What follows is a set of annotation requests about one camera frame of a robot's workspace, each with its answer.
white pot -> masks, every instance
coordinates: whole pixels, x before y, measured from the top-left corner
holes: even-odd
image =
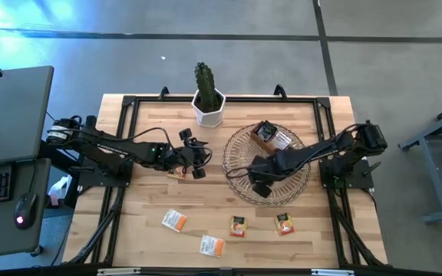
[[[196,91],[196,94],[193,96],[192,107],[196,112],[197,123],[199,123],[202,127],[217,127],[223,121],[223,111],[224,111],[224,103],[226,102],[226,97],[221,94],[216,88],[214,90],[218,93],[218,95],[223,99],[223,103],[221,104],[221,108],[214,112],[204,113],[199,110],[194,104],[197,99],[197,95],[199,95],[199,91]]]

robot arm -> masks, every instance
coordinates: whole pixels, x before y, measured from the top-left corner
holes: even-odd
[[[343,176],[351,173],[354,164],[364,156],[375,156],[387,148],[380,127],[366,123],[347,127],[335,138],[307,146],[303,149],[285,149],[263,158],[256,156],[247,168],[252,189],[263,197],[269,196],[269,188],[274,181],[281,181],[298,172],[306,163],[344,151],[344,155],[334,156],[332,173]]]
[[[209,162],[212,154],[206,153],[206,150],[210,151],[209,148],[204,147],[206,143],[190,138],[192,136],[190,129],[180,132],[180,139],[183,140],[184,146],[173,148],[166,131],[159,127],[136,136],[151,130],[162,130],[167,136],[168,143],[135,143],[132,141],[133,138],[119,139],[96,130],[96,122],[97,118],[94,116],[87,117],[84,125],[73,117],[56,120],[51,130],[48,131],[47,142],[59,149],[75,150],[115,176],[121,175],[124,169],[123,164],[128,160],[159,171],[192,166],[195,179],[206,175],[202,167]]]

woven basket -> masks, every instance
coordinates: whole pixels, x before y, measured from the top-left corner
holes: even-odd
[[[229,138],[223,152],[223,169],[226,174],[231,169],[249,166],[255,156],[267,157],[269,154],[263,150],[255,141],[250,139],[250,131],[256,127],[257,123],[243,127],[236,131]],[[295,150],[305,147],[303,142],[291,131],[283,126],[274,124],[277,129],[291,138],[291,147]],[[231,188],[243,199],[258,205],[282,205],[295,199],[305,189],[310,177],[311,168],[309,164],[304,165],[294,175],[278,182],[274,182],[270,187],[272,192],[267,198],[261,197],[252,190],[249,177],[228,179]],[[246,170],[239,170],[230,174],[231,176],[241,176],[246,174]]]

wooden table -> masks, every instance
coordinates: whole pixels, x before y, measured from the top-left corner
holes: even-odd
[[[97,129],[115,134],[122,94],[105,94]],[[330,97],[337,133],[355,122],[349,97]],[[114,266],[141,267],[232,267],[232,268],[336,268],[335,241],[328,198],[321,188],[318,166],[312,163],[312,177],[305,191],[294,201],[279,207],[262,207],[246,202],[227,184],[222,171],[223,148],[241,127],[269,120],[288,127],[304,144],[316,143],[315,118],[307,103],[226,103],[223,123],[215,129],[197,125],[190,103],[142,102],[136,133],[151,127],[165,128],[174,146],[181,146],[179,131],[189,127],[193,136],[208,141],[214,156],[206,166],[206,178],[178,180],[166,173],[134,165],[131,186],[126,190],[115,249]],[[153,131],[136,141],[165,141]],[[64,252],[73,258],[97,227],[103,188],[92,188],[80,196]],[[349,190],[355,229],[375,256],[386,262],[380,227],[373,202],[361,190]],[[161,225],[168,209],[187,216],[181,233]],[[280,237],[273,216],[289,212],[296,232]],[[229,236],[229,218],[245,216],[249,229],[245,238]],[[200,239],[211,235],[225,240],[221,258],[201,255]],[[347,235],[342,236],[346,256],[351,260]],[[106,251],[108,233],[102,245]]]

black cable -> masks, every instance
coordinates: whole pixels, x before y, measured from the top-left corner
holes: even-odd
[[[371,192],[369,192],[367,189],[362,189],[365,193],[369,194],[369,196],[371,197],[371,199],[373,200],[374,203],[374,210],[378,210],[378,206],[376,205],[376,200],[374,199],[374,196]]]
[[[73,143],[74,141],[76,141],[76,139],[72,139],[72,140],[69,140],[69,141],[67,141],[67,142],[60,143],[60,144],[58,144],[58,146],[66,146],[66,145],[68,145],[68,144],[70,144],[70,143]]]
[[[94,136],[94,137],[97,137],[97,138],[100,138],[100,139],[103,139],[103,140],[114,141],[114,142],[124,142],[124,141],[130,141],[130,140],[133,140],[133,139],[135,139],[135,138],[138,138],[139,136],[141,136],[141,135],[143,135],[143,134],[146,134],[146,133],[149,133],[149,132],[152,131],[152,130],[161,130],[161,131],[163,131],[163,133],[165,133],[165,136],[167,137],[168,144],[173,148],[172,142],[170,141],[170,137],[168,136],[167,131],[166,131],[164,128],[162,128],[162,127],[152,127],[152,128],[150,128],[150,129],[148,129],[148,130],[143,131],[142,133],[136,134],[136,135],[134,135],[134,136],[132,136],[132,137],[128,137],[128,138],[110,138],[110,137],[104,137],[104,136],[102,136],[102,135],[97,135],[97,134],[94,134],[94,133],[89,133],[88,131],[84,131],[84,130],[76,130],[76,129],[66,129],[66,130],[47,130],[47,133],[50,133],[50,132],[59,132],[59,133],[66,133],[66,132],[79,132],[79,133],[86,133],[86,134],[88,134],[88,135],[90,135],[90,136]]]
[[[148,129],[148,130],[145,130],[145,131],[143,131],[143,132],[141,132],[141,133],[139,133],[139,134],[136,134],[136,135],[134,135],[134,136],[132,136],[132,137],[128,137],[128,138],[110,138],[110,137],[103,137],[103,136],[101,136],[101,135],[92,134],[92,133],[89,133],[89,132],[84,131],[84,130],[74,130],[74,129],[67,129],[67,130],[47,130],[47,132],[48,132],[48,133],[50,133],[50,132],[66,133],[66,132],[68,132],[68,131],[71,131],[71,132],[79,132],[79,133],[86,133],[86,134],[88,134],[88,135],[91,135],[91,136],[94,136],[94,137],[97,137],[97,138],[100,138],[100,139],[103,139],[103,140],[109,140],[109,141],[114,141],[114,142],[124,142],[124,141],[133,140],[134,138],[137,138],[137,137],[139,137],[139,136],[141,136],[141,135],[143,135],[143,134],[149,133],[149,132],[152,131],[152,130],[161,130],[161,131],[163,131],[163,133],[165,134],[165,137],[167,138],[167,142],[168,142],[168,145],[170,146],[170,148],[171,148],[175,153],[178,153],[179,155],[181,155],[181,156],[182,156],[187,162],[189,162],[190,165],[193,166],[193,167],[201,167],[201,166],[205,166],[205,165],[211,160],[211,158],[212,158],[212,156],[213,156],[213,151],[212,151],[210,148],[208,148],[208,147],[205,147],[205,146],[189,146],[189,147],[191,147],[191,148],[202,148],[202,149],[208,150],[208,151],[211,153],[210,156],[208,157],[208,160],[207,160],[206,162],[204,162],[204,164],[202,164],[202,165],[194,165],[193,162],[190,161],[188,158],[186,158],[181,152],[178,152],[178,151],[175,150],[175,147],[173,146],[172,142],[170,141],[170,137],[168,136],[168,132],[167,132],[164,128],[162,128],[162,127],[152,127],[152,128],[150,128],[150,129]],[[66,143],[62,143],[62,144],[60,144],[59,146],[66,145],[66,144],[70,143],[71,141],[72,141],[72,140],[67,141]]]
[[[50,113],[48,111],[45,111],[45,113],[53,120],[55,121],[54,117],[52,115],[50,115]]]
[[[210,148],[208,148],[208,147],[206,147],[206,146],[188,146],[189,148],[192,148],[192,149],[205,149],[205,150],[207,150],[208,152],[209,152],[209,157],[207,157],[207,160],[206,161],[204,161],[204,163],[202,163],[201,165],[192,165],[192,166],[197,166],[197,167],[203,167],[203,166],[205,166],[205,165],[207,165],[207,163],[209,162],[209,161],[211,161],[211,158],[213,158],[213,150],[212,149],[210,149]]]
[[[64,245],[64,240],[66,239],[66,235],[68,234],[69,229],[71,229],[71,224],[72,224],[72,218],[71,218],[71,222],[69,222],[68,229],[66,229],[66,232],[64,233],[64,237],[62,238],[61,245],[59,245],[58,253],[55,255],[54,260],[52,260],[51,266],[54,265],[55,261],[58,259],[59,253],[61,253],[62,245]]]
[[[31,175],[30,188],[28,188],[28,192],[31,192],[31,187],[34,185],[35,173],[37,172],[37,166],[35,165],[36,161],[37,160],[34,160],[34,173]]]
[[[83,118],[81,118],[81,116],[79,115],[74,115],[73,117],[71,117],[71,120],[73,120],[74,122],[76,122],[78,125],[83,126],[83,124],[81,124],[83,122]]]
[[[64,153],[66,153],[66,154],[69,156],[69,158],[73,159],[73,160],[76,161],[76,162],[79,162],[79,161],[78,161],[78,158],[74,157],[74,156],[73,156],[72,154],[70,154],[67,150],[63,149],[63,151],[64,151]]]
[[[337,136],[335,137],[335,140],[334,140],[334,143],[337,143],[340,139],[341,139],[341,137],[342,137],[342,134],[344,133],[344,132],[346,132],[346,131],[348,131],[349,129],[351,129],[352,127],[361,127],[361,126],[364,126],[364,125],[367,125],[366,123],[353,123],[352,125],[350,125],[350,126],[347,126],[347,127],[345,127],[339,134],[337,134]],[[321,148],[321,149],[319,149],[319,150],[317,150],[316,152],[314,152],[312,155],[310,155],[310,157],[308,157],[305,161],[303,161],[296,169],[294,169],[291,173],[289,173],[288,175],[275,175],[275,174],[271,174],[271,173],[267,173],[267,172],[257,172],[257,171],[253,171],[254,173],[258,173],[258,174],[261,174],[261,175],[264,175],[264,176],[271,176],[271,177],[284,177],[284,178],[286,178],[286,177],[290,177],[290,176],[293,176],[295,173],[297,173],[308,161],[310,161],[310,159],[311,158],[313,158],[315,155],[317,155],[317,154],[319,154],[322,150],[326,150],[327,148],[329,148],[330,146],[332,146],[331,144],[330,145],[328,145],[328,146],[326,146],[326,147],[323,147],[323,148]],[[232,172],[234,172],[234,171],[236,171],[236,170],[240,170],[240,169],[246,169],[248,172],[247,172],[247,174],[243,174],[243,175],[241,175],[241,176],[229,176],[229,174],[230,173],[232,173]],[[251,166],[245,166],[245,167],[241,167],[241,168],[235,168],[235,169],[232,169],[232,170],[230,170],[230,171],[228,171],[227,173],[226,173],[226,178],[228,178],[228,179],[234,179],[234,178],[239,178],[239,177],[244,177],[244,176],[247,176],[248,174],[249,174],[249,171],[250,170],[252,170],[253,168],[251,167]]]

